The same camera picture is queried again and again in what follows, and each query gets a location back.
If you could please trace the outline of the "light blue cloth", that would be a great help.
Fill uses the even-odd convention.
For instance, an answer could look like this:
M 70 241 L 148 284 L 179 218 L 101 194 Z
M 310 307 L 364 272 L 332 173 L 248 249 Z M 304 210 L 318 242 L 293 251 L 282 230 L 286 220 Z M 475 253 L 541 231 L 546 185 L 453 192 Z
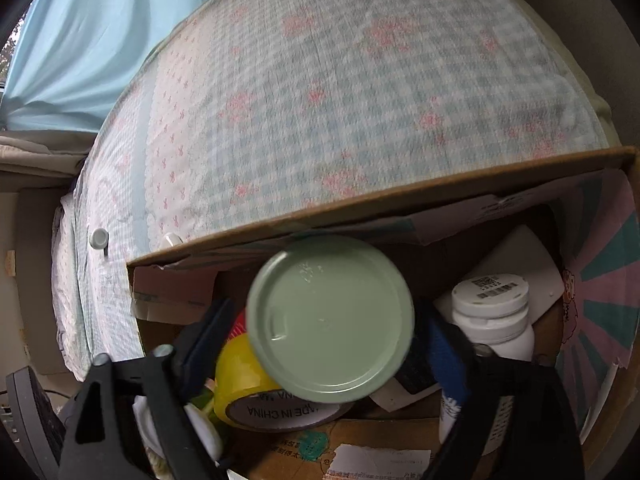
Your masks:
M 148 54 L 206 0 L 34 0 L 1 101 L 10 131 L 98 132 Z

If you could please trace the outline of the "white remote control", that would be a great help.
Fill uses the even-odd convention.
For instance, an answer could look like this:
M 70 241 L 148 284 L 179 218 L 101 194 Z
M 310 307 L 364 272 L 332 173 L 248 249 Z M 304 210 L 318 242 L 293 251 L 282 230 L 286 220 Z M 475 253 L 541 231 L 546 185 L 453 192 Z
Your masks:
M 462 318 L 474 335 L 489 335 L 497 328 L 498 344 L 515 331 L 515 317 L 528 313 L 536 322 L 562 296 L 564 283 L 551 256 L 527 226 L 515 229 L 489 256 L 473 269 L 452 292 L 435 300 L 446 320 Z

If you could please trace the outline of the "cardboard box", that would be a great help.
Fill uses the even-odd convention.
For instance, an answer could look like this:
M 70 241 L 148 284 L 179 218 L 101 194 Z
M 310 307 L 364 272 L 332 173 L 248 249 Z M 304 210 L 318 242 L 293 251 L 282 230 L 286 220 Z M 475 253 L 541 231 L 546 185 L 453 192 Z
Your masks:
M 226 272 L 262 260 L 246 300 L 248 334 L 262 367 L 280 387 L 311 402 L 352 402 L 384 385 L 405 362 L 414 301 L 389 258 L 367 243 L 329 234 L 329 226 L 419 208 L 460 226 L 470 200 L 490 197 L 488 212 L 498 216 L 514 211 L 521 195 L 627 171 L 636 159 L 634 148 L 606 148 L 409 184 L 201 237 L 131 261 L 128 270 L 183 271 L 188 260 L 201 259 Z M 468 367 L 470 393 L 427 478 L 472 477 L 503 396 L 514 396 L 516 419 L 492 466 L 495 476 L 525 467 L 534 478 L 582 477 L 584 454 L 559 374 L 479 356 L 455 327 L 442 326 L 442 334 Z

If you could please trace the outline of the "white pill bottle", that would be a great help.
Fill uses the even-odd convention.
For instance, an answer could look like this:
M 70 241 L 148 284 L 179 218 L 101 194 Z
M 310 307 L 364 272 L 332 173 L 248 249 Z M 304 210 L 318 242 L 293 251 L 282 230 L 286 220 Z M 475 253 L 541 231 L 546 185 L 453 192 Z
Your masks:
M 529 284 L 515 274 L 494 274 L 470 278 L 451 292 L 451 318 L 472 344 L 484 344 L 498 356 L 530 361 L 535 335 L 529 321 Z M 439 440 L 446 440 L 454 426 L 463 393 L 443 382 L 440 397 Z M 513 405 L 513 396 L 500 399 L 483 456 L 502 445 Z

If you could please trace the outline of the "yellow tape roll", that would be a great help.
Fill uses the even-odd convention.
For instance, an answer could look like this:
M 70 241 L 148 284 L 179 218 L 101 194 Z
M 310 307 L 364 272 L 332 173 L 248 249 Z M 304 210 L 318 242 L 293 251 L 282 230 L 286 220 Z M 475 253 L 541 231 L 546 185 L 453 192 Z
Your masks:
M 213 411 L 227 425 L 250 431 L 288 432 L 343 416 L 349 403 L 317 403 L 293 396 L 262 368 L 246 333 L 230 338 L 215 370 Z

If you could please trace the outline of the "white earbuds case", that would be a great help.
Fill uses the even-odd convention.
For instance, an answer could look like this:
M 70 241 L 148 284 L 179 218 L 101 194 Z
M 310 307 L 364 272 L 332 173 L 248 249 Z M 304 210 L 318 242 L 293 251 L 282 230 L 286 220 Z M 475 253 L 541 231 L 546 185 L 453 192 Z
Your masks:
M 162 244 L 160 244 L 160 247 L 163 249 L 166 249 L 166 248 L 179 246 L 182 243 L 183 243 L 183 240 L 179 235 L 173 232 L 169 232 L 163 235 Z

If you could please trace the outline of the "red cigarette box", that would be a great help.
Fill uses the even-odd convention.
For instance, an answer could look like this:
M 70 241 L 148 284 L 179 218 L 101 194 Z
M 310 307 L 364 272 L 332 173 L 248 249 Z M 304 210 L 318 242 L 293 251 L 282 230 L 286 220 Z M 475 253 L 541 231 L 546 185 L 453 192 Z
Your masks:
M 246 310 L 243 309 L 239 315 L 235 318 L 235 321 L 232 325 L 232 329 L 230 330 L 229 336 L 227 338 L 228 341 L 242 336 L 246 333 Z

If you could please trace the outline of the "green lid jar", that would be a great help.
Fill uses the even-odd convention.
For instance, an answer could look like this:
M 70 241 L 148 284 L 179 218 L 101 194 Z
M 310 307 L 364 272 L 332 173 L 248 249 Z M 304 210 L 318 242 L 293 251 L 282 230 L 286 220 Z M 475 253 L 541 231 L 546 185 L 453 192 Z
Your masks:
M 393 378 L 409 352 L 409 287 L 384 252 L 346 236 L 296 240 L 250 285 L 246 329 L 262 368 L 293 396 L 349 403 Z

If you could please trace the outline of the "small white cap bottle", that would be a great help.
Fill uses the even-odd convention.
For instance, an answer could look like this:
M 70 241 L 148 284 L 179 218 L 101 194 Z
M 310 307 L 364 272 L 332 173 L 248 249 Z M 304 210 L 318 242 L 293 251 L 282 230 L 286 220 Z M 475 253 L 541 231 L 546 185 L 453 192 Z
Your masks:
M 110 236 L 108 235 L 107 230 L 103 228 L 93 230 L 89 238 L 90 246 L 97 252 L 102 252 L 104 256 L 108 253 L 109 241 Z

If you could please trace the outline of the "checkered bed sheet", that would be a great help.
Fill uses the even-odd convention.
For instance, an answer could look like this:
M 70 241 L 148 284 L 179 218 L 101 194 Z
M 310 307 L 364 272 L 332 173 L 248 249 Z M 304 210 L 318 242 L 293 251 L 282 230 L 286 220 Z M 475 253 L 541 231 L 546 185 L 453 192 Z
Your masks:
M 98 353 L 142 355 L 127 263 L 166 233 L 618 142 L 608 104 L 524 0 L 208 0 L 146 58 L 61 200 L 64 364 L 82 379 Z

